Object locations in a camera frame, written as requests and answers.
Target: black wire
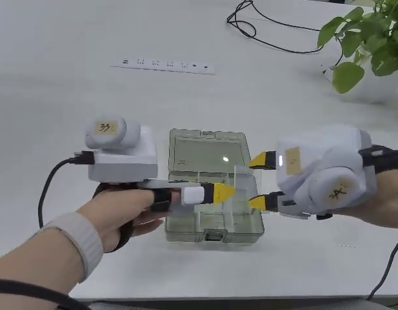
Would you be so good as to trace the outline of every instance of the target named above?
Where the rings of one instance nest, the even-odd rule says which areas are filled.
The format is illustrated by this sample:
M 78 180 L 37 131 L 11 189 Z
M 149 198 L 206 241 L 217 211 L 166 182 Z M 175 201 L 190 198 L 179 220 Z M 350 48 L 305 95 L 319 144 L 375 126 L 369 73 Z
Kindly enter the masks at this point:
M 392 307 L 396 307 L 398 305 L 398 302 L 396 304 L 393 305 L 387 305 L 388 308 L 392 308 Z
M 54 174 L 60 169 L 63 165 L 66 165 L 67 163 L 74 163 L 75 158 L 68 158 L 67 160 L 60 161 L 50 172 L 48 175 L 45 185 L 43 188 L 43 192 L 41 193 L 41 197 L 39 198 L 39 203 L 38 203 L 38 224 L 39 228 L 43 228 L 44 226 L 44 220 L 43 220 L 43 205 L 44 205 L 44 199 L 46 196 L 46 192 L 48 191 L 48 188 L 51 184 L 52 178 L 54 177 Z
M 239 5 L 237 5 L 235 11 L 227 17 L 226 22 L 229 25 L 232 25 L 233 27 L 238 29 L 238 31 L 240 31 L 246 37 L 248 37 L 250 39 L 253 39 L 255 41 L 258 41 L 258 42 L 260 42 L 262 44 L 268 45 L 269 47 L 273 47 L 273 48 L 276 48 L 278 50 L 282 50 L 284 52 L 289 52 L 289 53 L 292 53 L 292 54 L 314 54 L 314 53 L 317 53 L 318 51 L 322 50 L 323 46 L 318 48 L 318 49 L 316 49 L 316 50 L 308 50 L 308 51 L 290 50 L 288 48 L 279 47 L 277 45 L 274 45 L 274 44 L 271 44 L 271 43 L 268 43 L 266 41 L 263 41 L 263 40 L 260 40 L 260 39 L 256 38 L 256 34 L 257 34 L 256 27 L 254 27 L 251 23 L 249 23 L 247 21 L 237 20 L 237 13 L 239 13 L 241 10 L 247 8 L 248 6 L 252 6 L 256 10 L 256 12 L 258 14 L 260 14 L 261 16 L 266 18 L 267 20 L 272 21 L 274 23 L 277 23 L 277 24 L 280 24 L 280 25 L 283 25 L 283 26 L 292 27 L 292 28 L 299 28 L 299 29 L 311 30 L 311 31 L 316 31 L 316 32 L 320 31 L 319 29 L 308 28 L 308 27 L 303 27 L 303 26 L 296 26 L 296 25 L 291 25 L 291 24 L 287 24 L 287 23 L 282 23 L 280 21 L 276 21 L 276 20 L 274 20 L 272 18 L 269 18 L 269 17 L 265 16 L 264 14 L 262 14 L 256 8 L 256 6 L 254 5 L 253 0 L 244 0 L 243 2 L 239 3 Z M 243 30 L 239 26 L 239 24 L 246 24 L 246 25 L 250 26 L 250 28 L 252 28 L 252 30 L 253 30 L 253 34 L 249 34 L 247 31 Z
M 392 262 L 393 259 L 395 258 L 395 255 L 398 252 L 398 242 L 395 245 L 395 247 L 393 248 L 391 255 L 390 255 L 390 259 L 388 260 L 388 264 L 386 265 L 385 268 L 385 272 L 382 275 L 381 280 L 379 281 L 379 283 L 374 287 L 374 289 L 372 290 L 372 292 L 369 294 L 368 298 L 366 300 L 371 300 L 373 298 L 373 296 L 375 295 L 375 293 L 381 288 L 381 286 L 383 285 L 383 283 L 385 283 L 386 277 L 388 276 L 388 273 L 391 270 L 391 266 L 392 266 Z
M 0 293 L 48 300 L 49 302 L 61 305 L 66 310 L 91 310 L 68 295 L 35 284 L 0 279 Z

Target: clear plastic box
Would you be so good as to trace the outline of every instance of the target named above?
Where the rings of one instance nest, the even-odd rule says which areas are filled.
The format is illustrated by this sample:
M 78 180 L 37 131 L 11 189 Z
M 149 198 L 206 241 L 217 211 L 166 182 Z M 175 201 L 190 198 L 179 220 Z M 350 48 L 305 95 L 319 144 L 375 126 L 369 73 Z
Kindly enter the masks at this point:
M 170 132 L 169 180 L 221 182 L 235 196 L 218 204 L 196 205 L 192 214 L 167 217 L 171 242 L 254 243 L 264 233 L 261 212 L 249 207 L 258 181 L 245 165 L 250 155 L 243 133 L 179 130 Z

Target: hand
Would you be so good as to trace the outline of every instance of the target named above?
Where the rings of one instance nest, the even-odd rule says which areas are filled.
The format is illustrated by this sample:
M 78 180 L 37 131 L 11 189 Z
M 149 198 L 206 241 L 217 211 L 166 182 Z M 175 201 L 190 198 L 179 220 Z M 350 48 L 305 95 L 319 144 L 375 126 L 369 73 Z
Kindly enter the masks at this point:
M 180 200 L 180 194 L 172 193 L 172 201 Z M 152 191 L 132 189 L 129 191 L 101 192 L 77 212 L 85 216 L 97 229 L 103 241 L 104 252 L 115 249 L 120 240 L 118 228 L 134 220 L 133 236 L 147 234 L 160 226 L 167 213 L 146 210 L 154 202 Z
M 377 186 L 378 193 L 370 201 L 331 212 L 353 216 L 378 226 L 398 228 L 398 170 L 378 174 Z

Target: electrical outlet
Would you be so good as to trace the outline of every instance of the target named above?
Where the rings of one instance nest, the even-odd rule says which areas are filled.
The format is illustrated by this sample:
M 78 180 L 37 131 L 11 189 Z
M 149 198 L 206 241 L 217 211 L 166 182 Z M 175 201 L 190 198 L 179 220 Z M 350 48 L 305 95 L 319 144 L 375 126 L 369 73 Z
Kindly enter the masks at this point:
M 214 67 L 207 63 L 195 61 L 163 61 L 159 59 L 123 58 L 120 63 L 114 64 L 114 68 L 131 68 L 144 70 L 159 70 L 172 72 L 185 72 L 196 74 L 215 74 Z

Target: yellow fingertip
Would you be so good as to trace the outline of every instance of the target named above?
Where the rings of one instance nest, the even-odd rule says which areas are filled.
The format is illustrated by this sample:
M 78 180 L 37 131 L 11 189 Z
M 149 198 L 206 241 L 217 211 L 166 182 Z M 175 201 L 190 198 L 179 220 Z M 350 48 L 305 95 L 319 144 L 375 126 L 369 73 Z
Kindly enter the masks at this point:
M 254 159 L 249 161 L 249 167 L 264 166 L 266 164 L 266 152 L 262 152 L 257 155 Z
M 225 202 L 235 195 L 235 188 L 223 183 L 214 183 L 213 203 Z
M 263 195 L 253 197 L 251 200 L 249 200 L 249 206 L 253 209 L 266 211 L 266 200 Z

